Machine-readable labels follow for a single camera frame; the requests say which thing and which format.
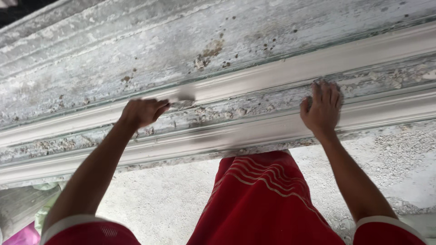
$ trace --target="stain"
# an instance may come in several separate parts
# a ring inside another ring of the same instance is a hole
[[[222,50],[224,40],[213,40],[203,50],[203,57],[217,56]]]
[[[222,50],[223,43],[224,39],[212,40],[212,42],[208,43],[206,48],[203,50],[203,53],[198,54],[197,58],[194,60],[194,67],[196,69],[203,69],[206,67],[211,62],[209,57],[217,56]]]
[[[221,66],[222,68],[226,68],[230,66],[230,62],[223,62],[223,63],[225,64]]]
[[[201,54],[199,54],[194,60],[194,67],[197,70],[202,71],[210,62],[211,60],[209,58],[203,57]]]

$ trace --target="fingers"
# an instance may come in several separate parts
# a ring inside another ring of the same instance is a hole
[[[164,100],[160,100],[155,104],[156,109],[162,108],[164,106],[168,105],[168,100],[164,99]]]
[[[312,98],[314,104],[321,103],[321,89],[316,83],[312,83]]]
[[[170,108],[170,104],[167,103],[165,106],[157,109],[157,111],[153,117],[153,122],[155,122],[160,117],[160,115],[162,115],[164,112],[166,112],[169,108]]]
[[[303,101],[300,104],[300,117],[304,118],[307,116],[307,108],[309,107],[309,100],[307,99],[307,97],[303,98]]]
[[[334,83],[330,83],[330,90],[331,90],[330,104],[337,107],[336,104],[337,104],[341,94],[337,90],[337,85]]]
[[[326,103],[330,103],[331,90],[330,90],[329,84],[326,83],[326,81],[324,79],[320,79],[320,84],[321,84],[321,90],[322,90],[321,101],[326,102]]]
[[[339,97],[338,97],[338,99],[337,99],[337,101],[336,101],[336,108],[341,108],[341,104],[342,104],[342,95],[341,95],[341,93],[339,93]]]

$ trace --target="white stripe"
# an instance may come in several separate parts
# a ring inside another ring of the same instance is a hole
[[[246,177],[246,178],[249,178],[249,179],[252,179],[252,180],[256,180],[256,181],[257,181],[257,180],[260,180],[260,179],[266,181],[266,179],[264,179],[264,178],[262,178],[262,177],[257,177],[257,178],[255,178],[255,177],[248,176],[248,175],[244,174],[244,172],[243,172],[242,170],[240,170],[239,168],[235,168],[235,167],[233,167],[233,168],[230,168],[230,169],[234,169],[234,170],[239,171],[239,172],[240,172],[244,177]],[[274,184],[274,185],[280,187],[280,189],[282,189],[282,190],[284,190],[284,191],[290,191],[290,190],[292,190],[292,189],[295,188],[295,187],[292,187],[292,188],[290,188],[290,189],[285,189],[285,188],[283,188],[282,186],[280,186],[279,184],[273,182],[273,180],[271,179],[271,176],[269,176],[269,175],[267,175],[267,174],[263,174],[263,175],[268,176],[269,181],[270,181],[272,184]]]
[[[371,222],[381,222],[381,223],[391,224],[391,225],[400,227],[401,229],[412,233],[414,236],[419,238],[425,244],[428,244],[426,239],[417,230],[415,230],[412,227],[408,226],[407,224],[399,221],[398,219],[395,219],[392,217],[387,217],[387,216],[378,215],[378,216],[370,216],[370,217],[361,218],[356,224],[356,232],[358,231],[359,227],[361,227],[363,224],[371,223]]]

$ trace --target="hand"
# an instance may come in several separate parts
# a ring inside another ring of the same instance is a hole
[[[300,116],[307,128],[317,139],[320,137],[336,135],[334,128],[339,119],[341,107],[341,94],[334,83],[327,83],[323,79],[320,85],[312,84],[313,103],[308,110],[308,98],[303,98],[300,105]]]
[[[169,108],[170,104],[167,99],[160,101],[155,99],[131,100],[124,107],[119,121],[126,123],[136,131],[138,128],[154,123]]]

